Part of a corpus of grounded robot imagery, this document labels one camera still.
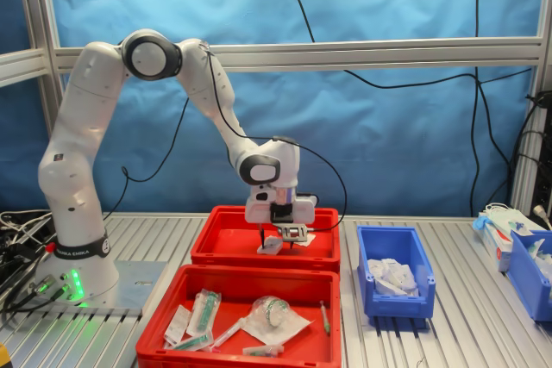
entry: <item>metal table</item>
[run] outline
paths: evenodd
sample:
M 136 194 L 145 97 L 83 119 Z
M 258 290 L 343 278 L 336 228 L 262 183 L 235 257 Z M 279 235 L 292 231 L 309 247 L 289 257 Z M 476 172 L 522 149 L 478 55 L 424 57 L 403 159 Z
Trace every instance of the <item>metal table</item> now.
M 167 261 L 142 317 L 63 312 L 16 314 L 0 328 L 15 367 L 136 366 L 135 343 L 175 271 L 190 262 L 199 214 L 115 214 L 107 222 L 119 260 Z M 436 275 L 428 329 L 362 312 L 357 224 L 416 227 Z M 341 228 L 342 361 L 351 368 L 552 368 L 552 324 L 536 324 L 467 219 L 350 216 Z

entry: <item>red crate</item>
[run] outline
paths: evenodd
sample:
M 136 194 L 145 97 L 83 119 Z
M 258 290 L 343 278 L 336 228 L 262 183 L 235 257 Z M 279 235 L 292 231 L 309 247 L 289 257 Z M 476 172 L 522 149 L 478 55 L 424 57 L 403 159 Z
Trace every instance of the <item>red crate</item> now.
M 176 309 L 180 304 L 191 309 L 195 295 L 203 288 L 223 295 L 213 326 L 215 338 L 248 315 L 256 299 L 267 295 L 286 300 L 293 310 L 312 323 L 284 344 L 284 352 L 278 358 L 243 356 L 242 348 L 264 344 L 242 330 L 221 346 L 221 353 L 164 349 L 163 334 Z M 333 272 L 186 265 L 177 272 L 136 344 L 138 365 L 141 368 L 338 368 L 342 366 L 339 300 L 339 277 Z M 323 328 L 320 301 L 327 307 L 329 335 Z
M 335 209 L 316 209 L 310 228 L 330 228 L 337 223 Z M 265 237 L 278 235 L 276 227 L 263 225 Z M 245 221 L 245 207 L 218 206 L 191 249 L 195 265 L 228 265 L 267 267 L 273 269 L 307 269 L 339 273 L 339 226 L 315 232 L 316 238 L 308 247 L 290 247 L 285 243 L 276 256 L 257 254 L 260 246 L 256 224 Z

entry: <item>green led light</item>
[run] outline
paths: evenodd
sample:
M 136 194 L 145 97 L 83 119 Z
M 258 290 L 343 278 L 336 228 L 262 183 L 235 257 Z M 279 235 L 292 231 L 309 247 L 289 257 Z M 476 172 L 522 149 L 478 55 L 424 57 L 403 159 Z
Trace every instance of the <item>green led light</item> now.
M 85 297 L 85 291 L 81 286 L 80 278 L 78 277 L 78 272 L 75 270 L 72 270 L 71 274 L 72 274 L 72 281 L 75 283 L 75 286 L 77 288 L 77 293 L 78 293 L 77 295 L 73 296 L 72 300 L 79 301 L 80 299 Z

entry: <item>blue plastic bin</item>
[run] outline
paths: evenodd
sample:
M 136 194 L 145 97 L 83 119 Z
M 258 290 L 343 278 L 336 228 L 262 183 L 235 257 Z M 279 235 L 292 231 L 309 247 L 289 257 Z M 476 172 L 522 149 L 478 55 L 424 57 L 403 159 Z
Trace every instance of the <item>blue plastic bin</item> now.
M 430 318 L 435 301 L 435 277 L 428 257 L 414 228 L 359 226 L 359 281 L 364 313 L 372 316 Z M 369 259 L 395 259 L 409 265 L 416 279 L 420 296 L 388 296 L 376 293 L 373 275 L 368 270 Z
M 517 295 L 532 319 L 552 321 L 552 302 L 549 299 L 550 282 L 527 252 L 529 246 L 544 239 L 540 250 L 552 253 L 552 232 L 548 230 L 533 231 L 532 236 L 523 237 L 511 232 L 511 235 L 513 247 L 508 278 L 516 288 Z

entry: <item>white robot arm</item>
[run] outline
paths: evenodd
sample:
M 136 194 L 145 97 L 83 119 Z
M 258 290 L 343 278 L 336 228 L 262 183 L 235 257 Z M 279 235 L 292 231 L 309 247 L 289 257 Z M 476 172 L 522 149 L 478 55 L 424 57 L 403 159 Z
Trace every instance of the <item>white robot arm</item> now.
M 190 100 L 216 125 L 230 164 L 251 185 L 246 220 L 274 224 L 284 240 L 305 240 L 305 224 L 314 221 L 317 198 L 296 192 L 299 148 L 294 141 L 274 137 L 258 146 L 246 137 L 233 110 L 232 86 L 207 44 L 196 39 L 173 44 L 143 29 L 119 46 L 92 42 L 72 70 L 39 167 L 58 242 L 54 255 L 38 266 L 37 280 L 48 275 L 65 280 L 70 289 L 60 300 L 74 303 L 104 293 L 118 279 L 92 166 L 130 74 L 145 80 L 176 76 Z

